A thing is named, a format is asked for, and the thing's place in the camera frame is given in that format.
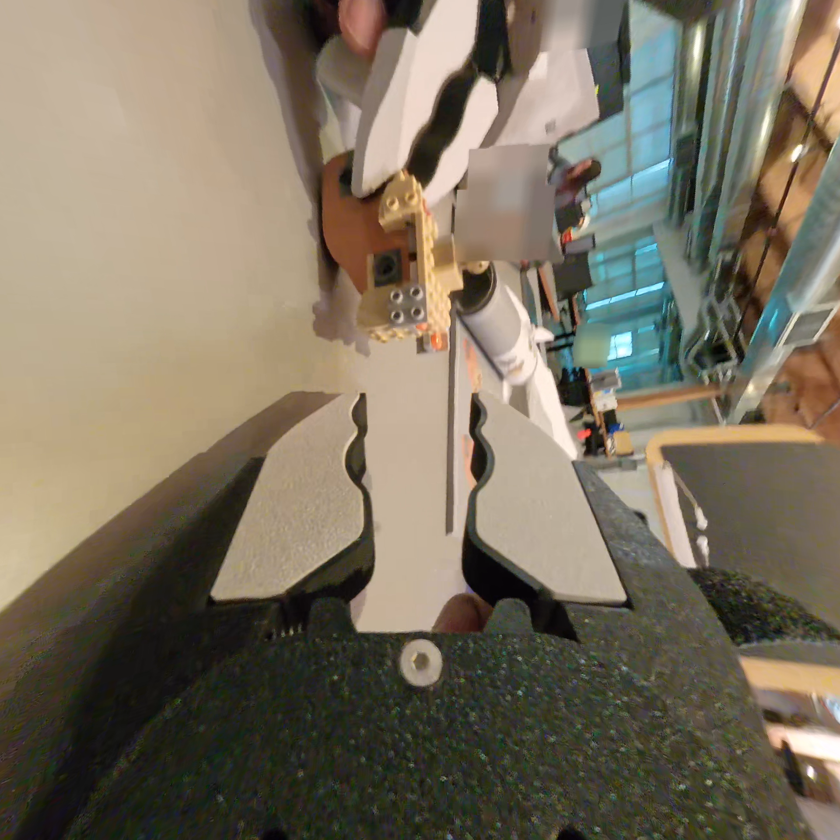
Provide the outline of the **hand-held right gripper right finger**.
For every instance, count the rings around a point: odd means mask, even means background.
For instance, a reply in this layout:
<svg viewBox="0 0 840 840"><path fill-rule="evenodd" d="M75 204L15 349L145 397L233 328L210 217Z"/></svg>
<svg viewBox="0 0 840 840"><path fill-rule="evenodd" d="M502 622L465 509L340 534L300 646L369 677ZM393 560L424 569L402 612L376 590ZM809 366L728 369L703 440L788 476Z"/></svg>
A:
<svg viewBox="0 0 840 840"><path fill-rule="evenodd" d="M529 418L474 394L469 433L476 484L465 516L462 570L490 604L623 607L628 595L574 460Z"/></svg>

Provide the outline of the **black wall screen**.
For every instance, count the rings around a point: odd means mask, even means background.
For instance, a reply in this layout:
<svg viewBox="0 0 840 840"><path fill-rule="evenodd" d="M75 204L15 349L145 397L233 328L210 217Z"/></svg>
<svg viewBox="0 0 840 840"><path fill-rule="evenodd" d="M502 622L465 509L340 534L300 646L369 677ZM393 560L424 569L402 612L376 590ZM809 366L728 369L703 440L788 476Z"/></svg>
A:
<svg viewBox="0 0 840 840"><path fill-rule="evenodd" d="M622 12L616 39L589 50L599 123L623 111L625 88L631 81L631 9L628 1L623 2Z"/></svg>

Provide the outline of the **white labelled paper bag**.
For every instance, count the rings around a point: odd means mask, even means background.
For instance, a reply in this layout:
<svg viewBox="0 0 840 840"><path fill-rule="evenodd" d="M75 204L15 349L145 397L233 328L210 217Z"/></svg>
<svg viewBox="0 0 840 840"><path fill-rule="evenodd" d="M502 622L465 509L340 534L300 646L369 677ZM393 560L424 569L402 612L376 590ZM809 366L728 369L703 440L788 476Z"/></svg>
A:
<svg viewBox="0 0 840 840"><path fill-rule="evenodd" d="M545 51L529 73L497 83L498 113L482 147L554 145L600 118L587 49Z"/></svg>

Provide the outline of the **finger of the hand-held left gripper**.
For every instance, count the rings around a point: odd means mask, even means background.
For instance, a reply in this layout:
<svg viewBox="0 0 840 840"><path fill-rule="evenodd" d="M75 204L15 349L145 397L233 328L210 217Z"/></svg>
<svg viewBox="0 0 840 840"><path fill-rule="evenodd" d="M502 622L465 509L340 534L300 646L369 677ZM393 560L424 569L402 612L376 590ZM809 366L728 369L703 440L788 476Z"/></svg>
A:
<svg viewBox="0 0 840 840"><path fill-rule="evenodd" d="M410 155L410 174L423 188L427 205L439 204L463 180L469 153L481 146L497 115L497 87L491 79L448 80Z"/></svg>
<svg viewBox="0 0 840 840"><path fill-rule="evenodd" d="M322 88L359 112L350 188L367 197L406 168L431 128L445 86L468 68L479 31L480 2L421 2L408 25L386 25L363 57L345 34L320 50Z"/></svg>

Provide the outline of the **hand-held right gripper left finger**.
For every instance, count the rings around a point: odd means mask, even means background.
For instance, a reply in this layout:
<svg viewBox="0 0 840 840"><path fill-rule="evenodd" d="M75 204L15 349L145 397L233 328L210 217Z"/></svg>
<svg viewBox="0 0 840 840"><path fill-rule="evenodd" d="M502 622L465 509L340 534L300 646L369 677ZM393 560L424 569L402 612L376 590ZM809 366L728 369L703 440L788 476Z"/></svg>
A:
<svg viewBox="0 0 840 840"><path fill-rule="evenodd" d="M216 602L303 607L362 593L375 567L367 429L365 394L343 394L271 446L213 583Z"/></svg>

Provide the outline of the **long wood-edged table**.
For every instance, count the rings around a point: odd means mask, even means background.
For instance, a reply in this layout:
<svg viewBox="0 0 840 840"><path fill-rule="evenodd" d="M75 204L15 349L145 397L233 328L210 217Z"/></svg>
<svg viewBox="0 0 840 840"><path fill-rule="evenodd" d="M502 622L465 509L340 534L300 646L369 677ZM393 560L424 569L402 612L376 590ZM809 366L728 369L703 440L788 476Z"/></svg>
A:
<svg viewBox="0 0 840 840"><path fill-rule="evenodd" d="M837 583L838 459L789 424L657 433L645 461L665 546L689 569Z"/></svg>

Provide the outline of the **grey instruction booklet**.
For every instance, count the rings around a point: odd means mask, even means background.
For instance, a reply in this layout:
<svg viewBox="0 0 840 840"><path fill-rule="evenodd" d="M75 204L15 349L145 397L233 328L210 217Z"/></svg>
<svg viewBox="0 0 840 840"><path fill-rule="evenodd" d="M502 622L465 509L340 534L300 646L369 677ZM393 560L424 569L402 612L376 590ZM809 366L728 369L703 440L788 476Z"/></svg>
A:
<svg viewBox="0 0 840 840"><path fill-rule="evenodd" d="M490 262L468 264L462 276L455 309L497 375L500 400L549 435L572 460L579 459L581 448L543 355L552 333L532 323Z"/></svg>

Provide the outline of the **tan and orange brick model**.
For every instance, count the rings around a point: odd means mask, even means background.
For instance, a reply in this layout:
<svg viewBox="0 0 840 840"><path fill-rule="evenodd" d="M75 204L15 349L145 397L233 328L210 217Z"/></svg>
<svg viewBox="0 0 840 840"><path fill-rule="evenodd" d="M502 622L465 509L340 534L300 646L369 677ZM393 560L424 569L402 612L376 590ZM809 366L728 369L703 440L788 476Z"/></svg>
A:
<svg viewBox="0 0 840 840"><path fill-rule="evenodd" d="M497 285L492 264L460 261L455 239L438 232L420 181L400 170L366 197L351 191L354 154L333 157L321 174L325 247L360 294L355 322L370 340L415 340L448 348L452 307L482 308Z"/></svg>

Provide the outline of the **person's left hand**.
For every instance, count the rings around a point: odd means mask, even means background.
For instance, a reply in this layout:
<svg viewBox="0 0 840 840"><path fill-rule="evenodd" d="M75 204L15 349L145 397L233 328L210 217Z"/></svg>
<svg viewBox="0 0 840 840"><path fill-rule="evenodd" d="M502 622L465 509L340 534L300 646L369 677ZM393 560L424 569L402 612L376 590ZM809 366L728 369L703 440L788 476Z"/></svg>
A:
<svg viewBox="0 0 840 840"><path fill-rule="evenodd" d="M375 54L387 20L383 1L339 1L341 36L355 55L366 60Z"/></svg>

